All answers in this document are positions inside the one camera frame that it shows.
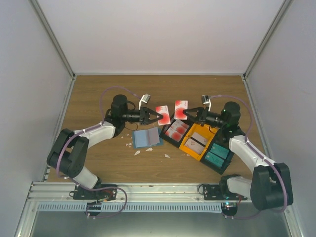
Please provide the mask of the red white credit card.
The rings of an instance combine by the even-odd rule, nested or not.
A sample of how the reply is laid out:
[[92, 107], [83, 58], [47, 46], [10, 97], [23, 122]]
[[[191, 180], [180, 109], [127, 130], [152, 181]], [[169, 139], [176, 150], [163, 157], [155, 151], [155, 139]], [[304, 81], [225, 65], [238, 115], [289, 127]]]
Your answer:
[[188, 108], [187, 100], [176, 100], [174, 118], [178, 120], [187, 120], [187, 116], [183, 113]]
[[168, 110], [168, 106], [164, 105], [164, 106], [157, 106], [156, 107], [156, 112], [160, 115], [162, 115], [162, 119], [160, 119], [158, 121], [158, 125], [159, 126], [164, 126], [164, 125], [169, 125], [171, 124], [171, 120], [170, 120], [170, 115], [169, 115], [169, 110]]

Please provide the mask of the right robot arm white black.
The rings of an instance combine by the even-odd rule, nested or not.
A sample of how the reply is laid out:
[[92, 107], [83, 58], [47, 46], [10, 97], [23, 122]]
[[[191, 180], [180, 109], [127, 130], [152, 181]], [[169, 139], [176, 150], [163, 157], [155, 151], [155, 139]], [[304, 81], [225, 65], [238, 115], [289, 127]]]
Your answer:
[[282, 212], [293, 203], [289, 167], [264, 155], [248, 139], [239, 126], [241, 116], [238, 103], [229, 101], [220, 114], [212, 113], [209, 107], [185, 109], [189, 120], [199, 125], [218, 129], [219, 141], [228, 145], [252, 173], [251, 179], [240, 175], [223, 176], [219, 182], [219, 196], [230, 200], [236, 194], [251, 199], [259, 211], [273, 209]]

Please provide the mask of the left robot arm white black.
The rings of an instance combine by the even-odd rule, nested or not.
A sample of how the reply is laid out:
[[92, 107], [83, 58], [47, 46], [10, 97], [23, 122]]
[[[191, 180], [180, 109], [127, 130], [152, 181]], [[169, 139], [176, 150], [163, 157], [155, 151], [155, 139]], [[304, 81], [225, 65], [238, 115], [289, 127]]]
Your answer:
[[145, 94], [139, 101], [138, 109], [129, 109], [130, 101], [127, 97], [122, 94], [116, 95], [111, 108], [98, 124], [82, 130], [60, 131], [47, 157], [47, 164], [55, 168], [57, 174], [62, 173], [82, 186], [90, 199], [99, 198], [102, 193], [100, 179], [85, 167], [88, 149], [118, 136], [125, 128], [126, 122], [148, 125], [163, 119], [163, 115], [142, 106], [149, 99], [150, 95]]

